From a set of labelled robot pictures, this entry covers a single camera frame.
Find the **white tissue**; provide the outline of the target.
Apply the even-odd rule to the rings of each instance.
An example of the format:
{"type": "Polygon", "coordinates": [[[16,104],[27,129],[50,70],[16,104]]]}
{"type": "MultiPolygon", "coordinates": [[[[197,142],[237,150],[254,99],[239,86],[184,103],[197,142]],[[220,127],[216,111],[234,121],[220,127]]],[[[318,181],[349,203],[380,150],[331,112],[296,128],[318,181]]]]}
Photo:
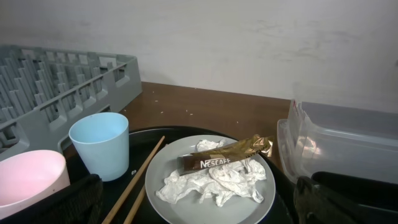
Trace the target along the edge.
{"type": "Polygon", "coordinates": [[[201,194],[200,203],[214,197],[218,207],[222,207],[235,195],[261,203],[264,197],[257,191],[255,184],[258,180],[265,179],[264,166],[248,158],[187,175],[180,175],[175,170],[164,179],[165,185],[155,194],[171,204],[176,204],[192,191],[201,194]]]}

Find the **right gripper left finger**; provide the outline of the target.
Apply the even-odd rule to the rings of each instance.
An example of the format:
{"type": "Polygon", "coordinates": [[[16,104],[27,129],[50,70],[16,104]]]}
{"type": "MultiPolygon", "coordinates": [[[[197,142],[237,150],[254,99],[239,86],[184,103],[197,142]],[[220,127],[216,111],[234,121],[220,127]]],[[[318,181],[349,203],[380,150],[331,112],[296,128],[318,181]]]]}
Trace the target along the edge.
{"type": "Polygon", "coordinates": [[[78,182],[1,220],[2,224],[98,223],[103,203],[103,182],[90,174],[78,182]]]}

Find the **wooden chopstick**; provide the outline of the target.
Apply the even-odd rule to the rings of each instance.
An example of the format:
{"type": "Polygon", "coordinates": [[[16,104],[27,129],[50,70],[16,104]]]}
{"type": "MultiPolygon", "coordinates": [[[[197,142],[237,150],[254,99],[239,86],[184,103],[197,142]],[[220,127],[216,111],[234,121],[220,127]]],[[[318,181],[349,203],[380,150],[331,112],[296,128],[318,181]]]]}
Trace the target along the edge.
{"type": "Polygon", "coordinates": [[[124,191],[121,194],[121,196],[118,198],[116,203],[113,205],[112,209],[107,214],[107,216],[103,220],[102,224],[110,224],[111,223],[111,221],[113,220],[114,216],[117,214],[118,210],[120,209],[120,207],[122,206],[124,201],[127,199],[127,196],[130,194],[131,190],[134,188],[135,184],[140,179],[141,175],[144,173],[144,171],[147,168],[147,166],[149,165],[150,161],[152,160],[152,158],[156,154],[157,150],[159,149],[159,147],[162,144],[164,139],[165,139],[165,136],[162,136],[160,138],[160,140],[156,144],[155,148],[153,148],[152,152],[148,155],[147,159],[141,165],[140,169],[136,172],[135,176],[132,178],[130,183],[124,189],[124,191]]]}
{"type": "Polygon", "coordinates": [[[143,186],[141,188],[141,191],[139,192],[139,195],[137,196],[136,200],[134,201],[133,206],[131,207],[126,219],[124,220],[123,224],[131,224],[131,222],[133,221],[144,197],[146,194],[146,187],[143,186]]]}

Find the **light blue plastic cup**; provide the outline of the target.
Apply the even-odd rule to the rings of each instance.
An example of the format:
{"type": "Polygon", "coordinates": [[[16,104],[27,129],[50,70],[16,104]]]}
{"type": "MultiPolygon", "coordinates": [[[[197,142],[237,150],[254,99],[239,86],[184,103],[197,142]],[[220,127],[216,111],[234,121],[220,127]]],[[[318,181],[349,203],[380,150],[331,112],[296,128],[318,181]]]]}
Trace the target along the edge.
{"type": "Polygon", "coordinates": [[[129,167],[129,121],[119,113],[89,115],[68,132],[89,173],[104,182],[118,179],[129,167]]]}

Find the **brown Nescafe coffee sachet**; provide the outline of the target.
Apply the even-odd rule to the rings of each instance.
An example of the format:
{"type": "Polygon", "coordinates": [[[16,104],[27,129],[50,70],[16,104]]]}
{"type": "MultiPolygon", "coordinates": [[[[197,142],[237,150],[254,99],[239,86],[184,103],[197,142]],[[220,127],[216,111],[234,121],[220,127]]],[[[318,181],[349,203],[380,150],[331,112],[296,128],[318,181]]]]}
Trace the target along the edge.
{"type": "Polygon", "coordinates": [[[272,147],[274,136],[243,139],[215,149],[192,152],[177,157],[178,173],[187,175],[199,170],[241,161],[272,147]]]}

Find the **pink plastic cup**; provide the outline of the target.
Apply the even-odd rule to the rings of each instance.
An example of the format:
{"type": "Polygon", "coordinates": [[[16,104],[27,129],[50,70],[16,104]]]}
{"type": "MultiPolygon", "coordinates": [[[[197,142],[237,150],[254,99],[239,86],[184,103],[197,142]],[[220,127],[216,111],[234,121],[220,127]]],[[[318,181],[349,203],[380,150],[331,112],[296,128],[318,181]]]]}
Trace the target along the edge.
{"type": "Polygon", "coordinates": [[[1,161],[1,218],[11,216],[70,185],[64,156],[23,152],[1,161]]]}

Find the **grey round plate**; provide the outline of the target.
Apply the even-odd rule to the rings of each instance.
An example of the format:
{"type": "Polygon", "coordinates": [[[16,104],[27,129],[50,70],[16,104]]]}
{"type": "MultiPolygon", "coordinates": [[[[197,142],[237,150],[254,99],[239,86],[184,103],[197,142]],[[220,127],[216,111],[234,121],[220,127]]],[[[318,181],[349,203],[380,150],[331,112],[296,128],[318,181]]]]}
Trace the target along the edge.
{"type": "Polygon", "coordinates": [[[165,185],[164,179],[178,169],[177,157],[194,152],[197,143],[203,139],[214,142],[225,139],[226,144],[235,142],[223,136],[196,135],[176,140],[161,149],[151,160],[146,172],[146,194],[152,207],[169,223],[259,223],[271,210],[276,194],[274,175],[259,154],[253,159],[266,171],[266,180],[256,182],[256,189],[264,197],[261,203],[233,196],[223,207],[218,207],[215,200],[210,198],[200,203],[200,194],[192,191],[176,204],[171,204],[155,195],[165,185]]]}

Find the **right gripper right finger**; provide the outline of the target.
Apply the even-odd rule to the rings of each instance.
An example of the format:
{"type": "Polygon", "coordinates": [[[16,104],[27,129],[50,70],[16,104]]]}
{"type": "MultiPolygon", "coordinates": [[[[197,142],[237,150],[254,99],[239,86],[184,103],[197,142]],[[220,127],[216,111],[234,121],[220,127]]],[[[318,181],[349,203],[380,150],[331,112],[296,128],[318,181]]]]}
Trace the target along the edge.
{"type": "Polygon", "coordinates": [[[358,205],[305,176],[297,180],[294,206],[300,223],[397,223],[397,211],[358,205]]]}

